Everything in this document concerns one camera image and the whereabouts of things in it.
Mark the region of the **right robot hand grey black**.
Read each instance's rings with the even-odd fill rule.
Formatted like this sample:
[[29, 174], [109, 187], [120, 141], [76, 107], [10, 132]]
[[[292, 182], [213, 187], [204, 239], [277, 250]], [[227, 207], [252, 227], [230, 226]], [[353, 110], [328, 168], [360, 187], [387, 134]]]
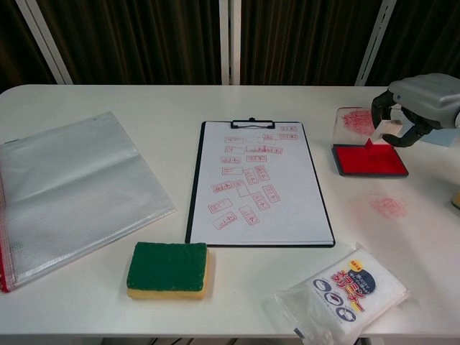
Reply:
[[410, 147], [433, 130], [458, 129], [459, 79], [443, 73], [429, 73], [392, 82], [372, 101], [375, 127], [390, 119], [391, 107], [396, 104], [413, 125], [402, 137], [382, 135], [383, 141], [393, 147]]

